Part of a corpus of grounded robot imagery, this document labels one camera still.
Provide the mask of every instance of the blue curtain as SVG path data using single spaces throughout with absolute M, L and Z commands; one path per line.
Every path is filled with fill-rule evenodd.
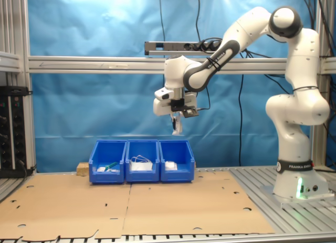
M 270 12 L 292 6 L 310 27 L 303 0 L 201 0 L 201 38 L 222 37 L 255 6 Z M 197 0 L 162 0 L 166 41 L 197 41 Z M 30 52 L 41 56 L 144 57 L 145 41 L 162 41 L 159 0 L 28 0 Z M 267 36 L 249 47 L 285 57 L 287 44 Z M 277 79 L 291 91 L 285 79 Z M 211 109 L 183 120 L 183 136 L 172 136 L 170 117 L 153 114 L 162 75 L 33 74 L 37 168 L 74 171 L 88 161 L 97 139 L 188 139 L 198 167 L 237 166 L 241 75 L 214 76 Z M 241 103 L 241 161 L 275 165 L 278 139 L 265 112 L 268 98 L 283 91 L 263 75 L 245 75 Z M 203 91 L 199 107 L 207 107 Z

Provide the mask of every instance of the wooden block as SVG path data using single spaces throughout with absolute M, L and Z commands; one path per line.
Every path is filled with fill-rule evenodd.
M 89 175 L 89 163 L 79 163 L 77 166 L 77 176 Z

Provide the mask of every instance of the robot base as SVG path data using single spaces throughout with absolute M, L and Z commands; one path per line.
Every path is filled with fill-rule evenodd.
M 289 203 L 335 199 L 334 193 L 328 189 L 326 179 L 315 170 L 278 173 L 274 188 L 262 186 L 260 190 L 281 208 Z

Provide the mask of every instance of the white object in bin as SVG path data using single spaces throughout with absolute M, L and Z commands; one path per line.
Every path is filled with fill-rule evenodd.
M 166 171 L 177 171 L 177 163 L 172 161 L 167 161 L 164 163 L 164 168 Z
M 153 168 L 153 163 L 151 162 L 151 160 L 147 159 L 142 155 L 132 157 L 130 164 L 131 164 L 130 169 L 131 171 L 151 171 Z
M 97 169 L 97 172 L 104 172 L 105 171 L 105 167 L 99 167 L 98 169 Z
M 115 170 L 115 169 L 113 169 L 113 168 L 109 168 L 108 170 L 107 170 L 107 172 L 119 172 L 120 170 Z

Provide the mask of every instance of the green light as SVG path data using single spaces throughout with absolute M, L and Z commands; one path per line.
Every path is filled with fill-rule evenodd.
M 296 190 L 296 198 L 299 198 L 301 195 L 301 185 L 302 185 L 302 177 L 299 178 L 298 180 L 298 187 Z

